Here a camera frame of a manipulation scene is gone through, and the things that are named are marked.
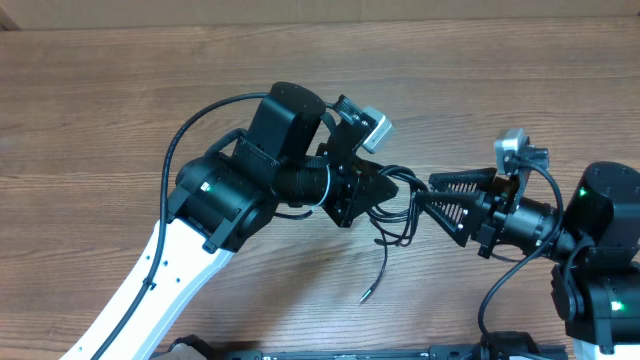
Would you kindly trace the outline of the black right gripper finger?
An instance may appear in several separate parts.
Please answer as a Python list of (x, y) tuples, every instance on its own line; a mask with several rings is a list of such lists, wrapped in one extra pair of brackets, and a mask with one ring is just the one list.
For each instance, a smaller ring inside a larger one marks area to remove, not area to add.
[(496, 174), (497, 169), (493, 167), (433, 173), (428, 180), (429, 190), (446, 193), (488, 192)]
[(461, 247), (480, 227), (482, 192), (420, 192), (415, 201)]

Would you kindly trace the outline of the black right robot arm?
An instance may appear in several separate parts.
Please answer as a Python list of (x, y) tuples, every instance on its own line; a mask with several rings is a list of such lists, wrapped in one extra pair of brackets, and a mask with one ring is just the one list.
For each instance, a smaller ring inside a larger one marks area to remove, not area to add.
[(577, 358), (638, 358), (638, 171), (592, 163), (568, 202), (553, 183), (549, 205), (524, 195), (531, 172), (551, 177), (542, 164), (512, 157), (505, 167), (505, 179), (494, 168), (434, 174), (414, 200), (458, 245), (477, 242), (481, 257), (508, 245), (524, 255), (516, 269), (552, 261), (552, 300)]

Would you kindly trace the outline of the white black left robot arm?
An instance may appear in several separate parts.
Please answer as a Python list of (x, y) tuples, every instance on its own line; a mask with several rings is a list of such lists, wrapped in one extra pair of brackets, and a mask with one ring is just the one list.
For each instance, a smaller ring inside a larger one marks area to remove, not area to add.
[(289, 82), (257, 97), (248, 128), (237, 128), (161, 178), (160, 216), (131, 272), (70, 359), (147, 359), (187, 304), (280, 205), (321, 209), (341, 228), (392, 199), (397, 186), (377, 152), (391, 120), (346, 97), (335, 103)]

